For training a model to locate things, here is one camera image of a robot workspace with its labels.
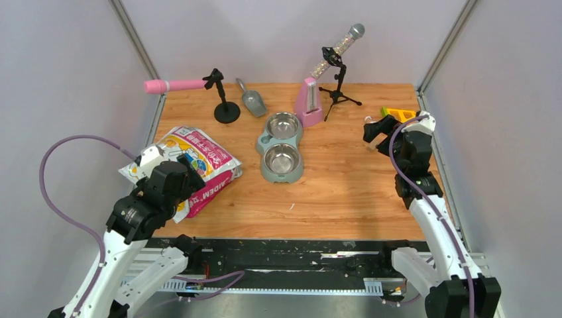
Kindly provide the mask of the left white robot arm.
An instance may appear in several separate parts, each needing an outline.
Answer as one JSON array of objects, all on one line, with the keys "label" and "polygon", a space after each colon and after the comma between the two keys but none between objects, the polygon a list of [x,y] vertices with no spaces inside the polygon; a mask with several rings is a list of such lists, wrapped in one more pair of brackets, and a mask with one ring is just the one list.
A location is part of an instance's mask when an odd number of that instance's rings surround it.
[{"label": "left white robot arm", "polygon": [[182,202],[205,187],[185,154],[175,160],[154,158],[149,177],[116,201],[103,235],[103,246],[71,301],[50,317],[133,317],[140,306],[176,274],[198,272],[202,246],[178,236],[148,268],[123,285],[135,257],[155,230],[172,219]]}]

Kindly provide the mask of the pet food bag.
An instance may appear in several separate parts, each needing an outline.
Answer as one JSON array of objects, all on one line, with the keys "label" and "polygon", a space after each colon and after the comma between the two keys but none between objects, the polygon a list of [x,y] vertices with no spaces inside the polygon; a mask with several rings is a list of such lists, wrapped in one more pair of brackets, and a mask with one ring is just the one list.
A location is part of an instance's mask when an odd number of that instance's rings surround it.
[{"label": "pet food bag", "polygon": [[[179,155],[187,155],[188,160],[205,182],[203,189],[179,204],[173,217],[175,223],[185,218],[194,218],[220,191],[242,175],[242,162],[201,129],[175,127],[150,146],[155,144],[163,149],[164,161],[176,161]],[[137,165],[134,161],[119,169],[119,173],[134,184],[148,177],[137,174]]]}]

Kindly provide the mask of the metal food scoop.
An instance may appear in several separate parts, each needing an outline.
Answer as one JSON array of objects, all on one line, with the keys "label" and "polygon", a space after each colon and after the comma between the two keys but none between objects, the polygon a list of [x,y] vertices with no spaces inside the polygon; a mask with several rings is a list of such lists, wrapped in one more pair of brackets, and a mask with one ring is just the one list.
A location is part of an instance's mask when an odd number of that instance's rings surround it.
[{"label": "metal food scoop", "polygon": [[250,113],[255,117],[261,117],[267,114],[268,110],[259,92],[247,89],[242,79],[236,78],[235,80],[243,91],[242,102]]}]

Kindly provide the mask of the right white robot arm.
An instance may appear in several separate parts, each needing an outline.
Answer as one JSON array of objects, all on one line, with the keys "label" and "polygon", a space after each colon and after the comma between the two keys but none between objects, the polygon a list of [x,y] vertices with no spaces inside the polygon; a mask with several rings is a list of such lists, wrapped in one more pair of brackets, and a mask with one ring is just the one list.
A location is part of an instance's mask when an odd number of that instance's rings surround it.
[{"label": "right white robot arm", "polygon": [[496,278],[485,276],[466,249],[447,210],[443,191],[430,172],[435,119],[425,111],[400,123],[392,115],[365,118],[363,140],[385,139],[375,148],[389,157],[398,197],[422,229],[429,260],[406,243],[378,259],[386,276],[403,275],[424,300],[427,317],[494,317],[502,293]]}]

